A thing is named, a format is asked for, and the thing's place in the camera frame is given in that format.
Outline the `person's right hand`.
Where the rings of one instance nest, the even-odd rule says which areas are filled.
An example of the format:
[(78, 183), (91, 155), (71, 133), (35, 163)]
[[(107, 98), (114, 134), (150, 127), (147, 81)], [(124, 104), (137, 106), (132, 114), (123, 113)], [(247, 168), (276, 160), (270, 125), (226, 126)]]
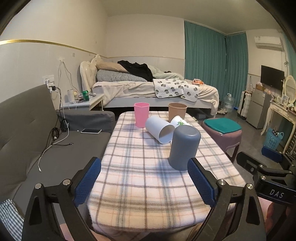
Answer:
[(282, 206), (263, 198), (259, 198), (259, 202), (261, 205), (265, 223), (265, 231), (267, 234), (270, 233), (277, 221), (280, 219), (283, 211), (285, 211), (285, 216), (289, 216), (292, 209), (291, 206)]

